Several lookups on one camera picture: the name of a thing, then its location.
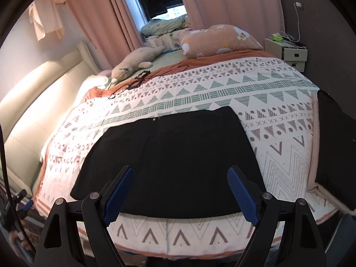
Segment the black garment with yellow stripes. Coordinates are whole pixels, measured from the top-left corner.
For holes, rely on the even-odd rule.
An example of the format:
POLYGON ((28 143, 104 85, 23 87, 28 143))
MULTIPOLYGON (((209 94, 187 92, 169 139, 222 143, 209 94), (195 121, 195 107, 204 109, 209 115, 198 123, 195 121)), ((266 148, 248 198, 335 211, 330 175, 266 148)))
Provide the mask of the black garment with yellow stripes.
POLYGON ((71 190, 82 200, 102 190, 125 166, 135 180, 122 212, 151 218, 197 219, 238 213, 227 183, 237 165, 265 185, 252 146, 230 107, 140 119, 110 127, 94 144, 71 190))

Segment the folded black clothes stack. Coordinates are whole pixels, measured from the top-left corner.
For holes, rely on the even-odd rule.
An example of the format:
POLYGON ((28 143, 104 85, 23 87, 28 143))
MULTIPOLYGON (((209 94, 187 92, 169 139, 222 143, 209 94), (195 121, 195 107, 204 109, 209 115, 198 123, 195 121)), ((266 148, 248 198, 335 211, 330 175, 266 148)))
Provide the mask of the folded black clothes stack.
POLYGON ((355 210, 355 119, 323 90, 319 103, 319 161, 316 183, 355 210))

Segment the patterned white bedspread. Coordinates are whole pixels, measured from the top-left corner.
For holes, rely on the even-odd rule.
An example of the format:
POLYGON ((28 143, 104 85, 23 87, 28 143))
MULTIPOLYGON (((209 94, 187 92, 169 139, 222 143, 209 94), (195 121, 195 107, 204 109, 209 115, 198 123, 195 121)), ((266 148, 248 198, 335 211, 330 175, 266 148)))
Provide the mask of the patterned white bedspread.
POLYGON ((109 233, 124 251, 169 259, 241 253, 252 233, 227 184, 238 165, 276 198, 337 209, 308 186, 318 87, 286 62, 248 57, 165 72, 132 90, 92 89, 53 133, 35 208, 100 191, 124 165, 135 183, 109 233))

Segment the orange blanket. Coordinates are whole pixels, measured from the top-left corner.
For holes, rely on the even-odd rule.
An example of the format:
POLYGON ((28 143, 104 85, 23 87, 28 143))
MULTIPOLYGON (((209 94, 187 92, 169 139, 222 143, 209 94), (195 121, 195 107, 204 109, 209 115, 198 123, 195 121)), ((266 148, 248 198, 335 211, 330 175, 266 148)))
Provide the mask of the orange blanket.
POLYGON ((197 59, 185 59, 180 61, 179 63, 175 63, 173 65, 164 66, 159 68, 158 70, 152 71, 147 75, 139 74, 139 78, 130 78, 128 80, 122 81, 116 86, 111 87, 108 90, 102 90, 97 87, 93 87, 89 89, 85 95, 83 96, 81 103, 85 103, 86 101, 94 98, 101 97, 109 97, 112 94, 119 93, 120 91, 125 91, 131 85, 138 86, 139 82, 142 84, 147 83, 151 79, 155 77, 163 77, 166 75, 176 74, 178 72, 188 71, 194 68, 200 68, 203 66, 209 66, 215 63, 224 62, 233 59, 243 59, 247 57, 271 57, 275 58, 271 53, 262 51, 262 50, 239 50, 224 54, 213 55, 210 57, 200 57, 197 59))

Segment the cream upholstered headboard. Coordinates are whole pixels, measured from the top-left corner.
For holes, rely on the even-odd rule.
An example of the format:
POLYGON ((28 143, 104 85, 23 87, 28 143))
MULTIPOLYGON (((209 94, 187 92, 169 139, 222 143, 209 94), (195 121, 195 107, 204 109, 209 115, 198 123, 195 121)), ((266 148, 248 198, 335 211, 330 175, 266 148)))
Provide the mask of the cream upholstered headboard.
POLYGON ((12 192, 32 197, 46 141, 74 103, 83 82, 100 72, 84 41, 28 73, 1 101, 7 174, 12 192))

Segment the beige plush toy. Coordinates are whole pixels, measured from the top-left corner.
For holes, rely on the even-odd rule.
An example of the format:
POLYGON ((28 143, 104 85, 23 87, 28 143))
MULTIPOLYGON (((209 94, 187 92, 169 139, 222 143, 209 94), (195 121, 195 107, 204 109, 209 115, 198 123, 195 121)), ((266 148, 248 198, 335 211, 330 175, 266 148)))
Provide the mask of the beige plush toy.
POLYGON ((142 47, 135 49, 128 54, 125 59, 112 69, 112 84, 129 78, 133 73, 140 69, 148 69, 152 67, 152 61, 165 51, 164 46, 156 48, 142 47))

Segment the white bedside cabinet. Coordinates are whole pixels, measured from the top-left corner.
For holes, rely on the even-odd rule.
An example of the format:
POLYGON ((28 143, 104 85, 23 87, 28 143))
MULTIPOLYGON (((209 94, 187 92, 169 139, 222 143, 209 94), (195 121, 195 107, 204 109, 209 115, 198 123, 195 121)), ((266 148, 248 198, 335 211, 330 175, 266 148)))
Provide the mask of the white bedside cabinet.
POLYGON ((264 49, 275 57, 285 61, 288 65, 303 73, 307 62, 308 50, 290 42, 276 42, 264 39, 264 49))

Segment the peach cartoon pillow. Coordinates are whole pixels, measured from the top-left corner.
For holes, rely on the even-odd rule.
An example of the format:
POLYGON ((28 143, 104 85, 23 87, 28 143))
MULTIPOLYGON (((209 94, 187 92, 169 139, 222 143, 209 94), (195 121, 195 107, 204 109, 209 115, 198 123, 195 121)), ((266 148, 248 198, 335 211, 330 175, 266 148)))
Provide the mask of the peach cartoon pillow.
POLYGON ((213 25, 204 30, 183 32, 179 45, 187 59, 210 57, 239 50, 263 50, 248 32, 233 25, 213 25))

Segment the green bedding bundle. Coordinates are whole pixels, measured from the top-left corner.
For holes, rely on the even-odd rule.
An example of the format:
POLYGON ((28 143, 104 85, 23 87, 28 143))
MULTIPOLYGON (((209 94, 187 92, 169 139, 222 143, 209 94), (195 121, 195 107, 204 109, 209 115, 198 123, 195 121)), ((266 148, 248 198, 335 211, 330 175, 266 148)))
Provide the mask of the green bedding bundle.
POLYGON ((141 28, 141 34, 144 37, 160 36, 190 26, 191 22, 187 14, 169 20, 152 19, 141 28))

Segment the pink curtain right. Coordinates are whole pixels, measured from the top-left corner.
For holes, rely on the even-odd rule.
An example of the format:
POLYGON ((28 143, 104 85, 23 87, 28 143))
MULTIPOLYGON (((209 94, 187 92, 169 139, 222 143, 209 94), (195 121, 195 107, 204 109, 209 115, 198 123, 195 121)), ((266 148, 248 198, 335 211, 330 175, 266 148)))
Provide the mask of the pink curtain right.
POLYGON ((228 24, 247 31, 261 44, 285 31, 281 0, 182 0, 191 27, 207 29, 228 24))

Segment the pink curtain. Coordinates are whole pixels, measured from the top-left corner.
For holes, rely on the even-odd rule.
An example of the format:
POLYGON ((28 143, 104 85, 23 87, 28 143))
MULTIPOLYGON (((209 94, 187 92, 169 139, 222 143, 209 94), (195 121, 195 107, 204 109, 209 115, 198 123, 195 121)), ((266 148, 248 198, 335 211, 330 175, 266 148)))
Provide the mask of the pink curtain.
POLYGON ((126 0, 66 0, 87 38, 111 67, 142 46, 126 0))
POLYGON ((207 29, 228 24, 247 31, 261 44, 285 31, 281 0, 182 0, 191 27, 207 29))

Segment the pink curtain left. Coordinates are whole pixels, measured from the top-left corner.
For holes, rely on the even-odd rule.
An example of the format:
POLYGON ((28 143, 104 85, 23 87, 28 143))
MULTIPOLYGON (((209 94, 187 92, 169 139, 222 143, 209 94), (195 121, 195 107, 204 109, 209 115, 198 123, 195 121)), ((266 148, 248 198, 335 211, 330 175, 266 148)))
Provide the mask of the pink curtain left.
POLYGON ((142 46, 126 0, 66 0, 87 38, 111 67, 142 46))

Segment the hanging cream cloth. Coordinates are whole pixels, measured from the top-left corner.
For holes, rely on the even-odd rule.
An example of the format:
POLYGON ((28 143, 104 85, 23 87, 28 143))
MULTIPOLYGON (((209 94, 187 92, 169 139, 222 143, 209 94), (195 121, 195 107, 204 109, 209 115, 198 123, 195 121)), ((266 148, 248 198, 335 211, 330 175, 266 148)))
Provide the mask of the hanging cream cloth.
POLYGON ((28 7, 29 20, 34 26, 37 40, 55 33, 60 40, 64 37, 65 27, 58 8, 64 6, 66 0, 34 0, 28 7))

